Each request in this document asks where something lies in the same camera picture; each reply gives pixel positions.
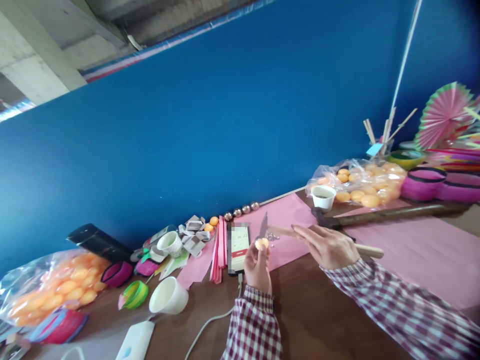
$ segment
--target phone screen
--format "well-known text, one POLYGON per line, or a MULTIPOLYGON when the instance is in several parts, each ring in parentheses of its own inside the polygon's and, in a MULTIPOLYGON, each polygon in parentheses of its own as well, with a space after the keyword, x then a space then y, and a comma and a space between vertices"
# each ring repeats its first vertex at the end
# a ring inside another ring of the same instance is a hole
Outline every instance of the phone screen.
POLYGON ((230 222, 228 232, 228 274, 244 272, 244 261, 250 246, 249 223, 230 222))

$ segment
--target wooden knife handle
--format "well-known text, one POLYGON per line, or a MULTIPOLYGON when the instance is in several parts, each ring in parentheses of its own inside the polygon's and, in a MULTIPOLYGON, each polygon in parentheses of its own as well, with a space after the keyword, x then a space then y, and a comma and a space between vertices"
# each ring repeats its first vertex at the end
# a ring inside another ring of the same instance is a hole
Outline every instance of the wooden knife handle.
POLYGON ((355 244, 356 249, 360 255, 367 255, 371 258, 381 259, 384 257, 384 251, 379 247, 355 244))
MULTIPOLYGON (((292 238, 301 237, 295 231, 284 228, 284 227, 269 226, 268 231, 271 232, 271 233, 274 233, 276 235, 285 235, 285 236, 289 236, 289 237, 292 237, 292 238)), ((367 255, 371 258, 376 258, 376 259, 381 259, 381 258, 384 257, 384 251, 379 247, 360 245, 360 244, 357 244, 357 243, 355 244, 355 247, 358 250, 358 253, 360 255, 367 255)))

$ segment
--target blue wall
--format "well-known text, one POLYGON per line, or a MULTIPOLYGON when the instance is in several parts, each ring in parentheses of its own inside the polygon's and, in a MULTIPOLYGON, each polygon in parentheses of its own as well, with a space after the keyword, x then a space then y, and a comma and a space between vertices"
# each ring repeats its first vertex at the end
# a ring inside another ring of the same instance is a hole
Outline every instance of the blue wall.
MULTIPOLYGON (((424 1, 399 119, 447 82, 478 84, 473 3, 424 1)), ((380 133, 390 111, 414 5, 278 0, 1 123, 0 274, 69 249, 88 222, 135 248, 362 156, 362 120, 380 133)))

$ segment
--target plaid shirt sleeve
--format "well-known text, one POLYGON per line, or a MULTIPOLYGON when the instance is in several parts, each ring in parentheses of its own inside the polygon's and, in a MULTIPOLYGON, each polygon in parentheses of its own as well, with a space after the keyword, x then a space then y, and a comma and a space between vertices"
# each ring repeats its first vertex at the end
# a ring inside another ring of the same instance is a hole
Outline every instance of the plaid shirt sleeve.
POLYGON ((480 328, 425 288, 362 259, 323 271, 415 359, 479 359, 480 328))
POLYGON ((246 286, 243 297, 235 300, 221 359, 282 359, 273 296, 246 286))

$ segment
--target bag of orange balls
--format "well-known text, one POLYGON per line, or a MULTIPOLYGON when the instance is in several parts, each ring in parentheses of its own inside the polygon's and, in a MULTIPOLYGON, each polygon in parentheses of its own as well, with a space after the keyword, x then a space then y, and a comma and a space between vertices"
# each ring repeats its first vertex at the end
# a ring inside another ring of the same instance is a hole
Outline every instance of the bag of orange balls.
POLYGON ((55 309, 76 310, 107 287, 100 281, 110 263, 85 250, 56 252, 9 271, 0 281, 0 319, 36 327, 55 309))
POLYGON ((392 162, 348 159, 336 166, 319 166, 308 181, 305 191, 311 197, 313 187, 328 186, 336 190, 337 203, 378 210, 400 197, 406 176, 407 172, 392 162))

